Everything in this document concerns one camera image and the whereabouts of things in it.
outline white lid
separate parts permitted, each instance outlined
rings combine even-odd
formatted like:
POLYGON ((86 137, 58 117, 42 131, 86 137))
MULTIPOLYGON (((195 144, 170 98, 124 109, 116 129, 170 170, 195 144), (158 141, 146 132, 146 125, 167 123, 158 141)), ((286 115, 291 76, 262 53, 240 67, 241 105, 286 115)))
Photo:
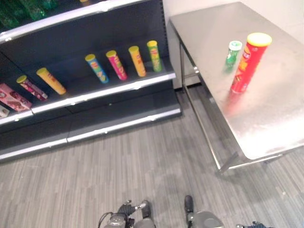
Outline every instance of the white lid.
POLYGON ((239 51, 240 49, 242 49, 242 46, 242 42, 238 40, 233 40, 229 43, 229 49, 231 51, 239 51))

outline orange pringles can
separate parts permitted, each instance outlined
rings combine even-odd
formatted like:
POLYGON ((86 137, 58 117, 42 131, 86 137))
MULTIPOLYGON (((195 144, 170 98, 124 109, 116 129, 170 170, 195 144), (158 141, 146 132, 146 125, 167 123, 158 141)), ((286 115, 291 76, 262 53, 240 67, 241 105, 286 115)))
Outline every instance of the orange pringles can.
POLYGON ((144 68, 141 54, 139 53, 138 46, 132 46, 129 48, 130 55, 132 57, 135 69, 139 77, 146 76, 146 69, 144 68))
POLYGON ((114 68, 117 76, 120 80, 126 80, 128 78, 126 72, 124 71, 123 65, 120 62, 117 52, 114 50, 108 51, 106 53, 106 56, 108 57, 112 67, 114 68))
POLYGON ((247 44, 231 86, 233 92, 242 93, 247 89, 263 53, 271 42, 271 36, 265 33, 256 32, 248 35, 247 44))

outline white wall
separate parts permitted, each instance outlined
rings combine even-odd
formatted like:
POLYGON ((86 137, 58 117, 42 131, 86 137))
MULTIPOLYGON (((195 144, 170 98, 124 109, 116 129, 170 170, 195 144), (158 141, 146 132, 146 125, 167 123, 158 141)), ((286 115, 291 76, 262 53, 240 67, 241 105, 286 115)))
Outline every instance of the white wall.
MULTIPOLYGON (((236 0, 163 0, 165 18, 168 31, 170 58, 177 74, 174 87, 181 86, 179 44, 172 28, 168 24, 171 16, 193 10, 199 10, 216 5, 235 2, 236 0)), ((241 0, 254 11, 285 30, 295 39, 304 43, 304 0, 241 0)), ((186 72, 191 73, 192 67, 186 61, 186 72)), ((188 85, 199 82, 196 78, 189 78, 188 85)))

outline gray carpet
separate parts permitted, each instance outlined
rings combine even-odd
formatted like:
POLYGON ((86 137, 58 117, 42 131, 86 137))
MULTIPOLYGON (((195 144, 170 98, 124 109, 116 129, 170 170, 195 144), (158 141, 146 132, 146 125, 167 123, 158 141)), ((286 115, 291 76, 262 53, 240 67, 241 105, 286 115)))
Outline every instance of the gray carpet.
MULTIPOLYGON (((190 91, 226 157, 198 100, 200 88, 190 91)), ((302 228, 303 148, 219 176, 186 96, 178 97, 182 117, 0 165, 0 228, 96 228, 101 214, 126 199, 151 200, 158 228, 185 228, 186 194, 227 228, 253 220, 302 228)))

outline blue pringles can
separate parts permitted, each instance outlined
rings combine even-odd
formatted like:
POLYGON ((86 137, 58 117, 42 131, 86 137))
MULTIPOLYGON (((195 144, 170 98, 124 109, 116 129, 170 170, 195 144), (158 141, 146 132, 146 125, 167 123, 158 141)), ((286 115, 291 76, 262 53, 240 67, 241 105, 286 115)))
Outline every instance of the blue pringles can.
POLYGON ((95 72, 95 74, 102 83, 109 82, 108 76, 105 74, 105 71, 101 68, 94 54, 87 55, 85 57, 85 60, 90 65, 90 67, 92 68, 92 70, 95 72))

